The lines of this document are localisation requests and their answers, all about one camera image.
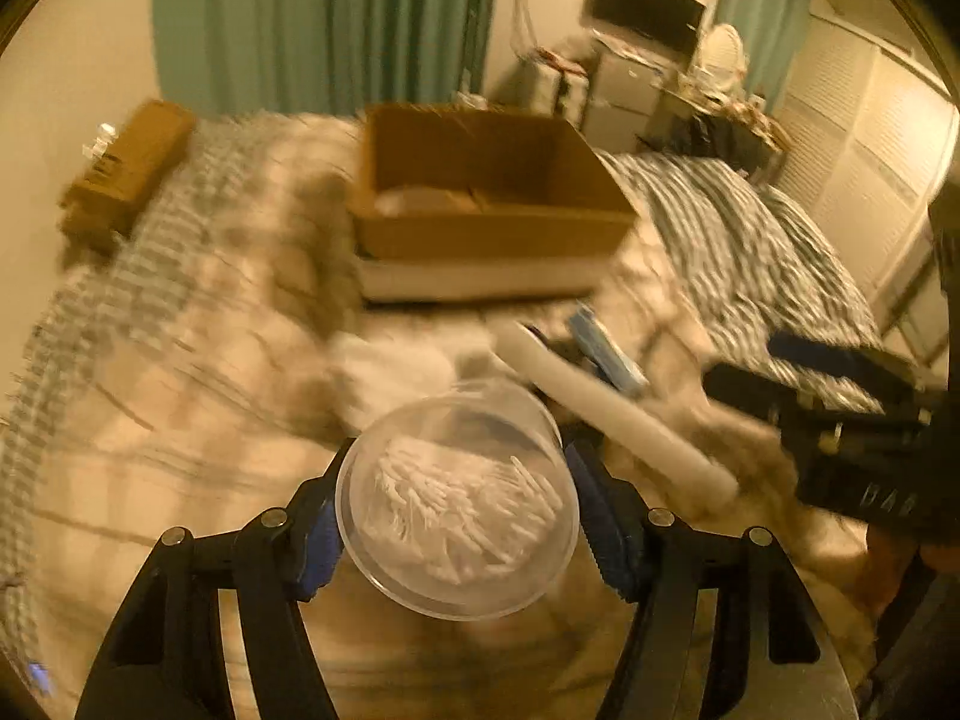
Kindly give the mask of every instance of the white tube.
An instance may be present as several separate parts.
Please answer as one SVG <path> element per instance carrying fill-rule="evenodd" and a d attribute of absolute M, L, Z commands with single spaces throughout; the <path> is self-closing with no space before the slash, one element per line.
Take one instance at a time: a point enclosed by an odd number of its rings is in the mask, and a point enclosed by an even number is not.
<path fill-rule="evenodd" d="M 739 485 L 723 466 L 681 439 L 637 404 L 585 370 L 570 365 L 518 322 L 494 329 L 493 351 L 507 365 L 609 439 L 664 475 L 685 498 L 709 509 L 726 506 Z"/>

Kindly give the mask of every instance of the container of cotton swabs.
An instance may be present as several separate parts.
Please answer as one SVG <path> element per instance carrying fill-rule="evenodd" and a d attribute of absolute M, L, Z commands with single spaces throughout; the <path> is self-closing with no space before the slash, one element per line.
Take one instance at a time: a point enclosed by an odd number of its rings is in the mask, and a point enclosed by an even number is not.
<path fill-rule="evenodd" d="M 580 526 L 557 424 L 506 379 L 464 382 L 371 425 L 344 458 L 335 504 L 368 579 L 451 620 L 533 603 L 565 570 Z"/>

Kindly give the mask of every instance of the curtain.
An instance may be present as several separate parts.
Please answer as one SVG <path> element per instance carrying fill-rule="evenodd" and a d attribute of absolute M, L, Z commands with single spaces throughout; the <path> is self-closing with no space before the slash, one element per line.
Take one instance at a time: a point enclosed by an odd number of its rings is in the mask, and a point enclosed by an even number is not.
<path fill-rule="evenodd" d="M 740 33 L 750 57 L 744 88 L 762 95 L 772 110 L 784 90 L 790 60 L 803 45 L 810 0 L 720 0 L 715 20 Z"/>
<path fill-rule="evenodd" d="M 154 0 L 160 88 L 200 114 L 450 101 L 480 88 L 493 0 Z"/>

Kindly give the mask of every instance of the closet door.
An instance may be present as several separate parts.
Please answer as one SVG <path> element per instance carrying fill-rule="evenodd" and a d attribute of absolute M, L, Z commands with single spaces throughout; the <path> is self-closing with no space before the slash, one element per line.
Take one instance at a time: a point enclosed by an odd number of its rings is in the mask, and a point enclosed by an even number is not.
<path fill-rule="evenodd" d="M 942 180 L 956 140 L 953 105 L 909 60 L 814 19 L 776 117 L 795 143 L 779 187 L 873 298 Z"/>

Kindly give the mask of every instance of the black monitor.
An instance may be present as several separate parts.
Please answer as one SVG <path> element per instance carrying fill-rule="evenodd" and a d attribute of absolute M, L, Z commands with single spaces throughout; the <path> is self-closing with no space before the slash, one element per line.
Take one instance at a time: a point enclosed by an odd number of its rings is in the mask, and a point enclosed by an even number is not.
<path fill-rule="evenodd" d="M 703 13 L 696 0 L 596 0 L 592 15 L 690 57 Z"/>

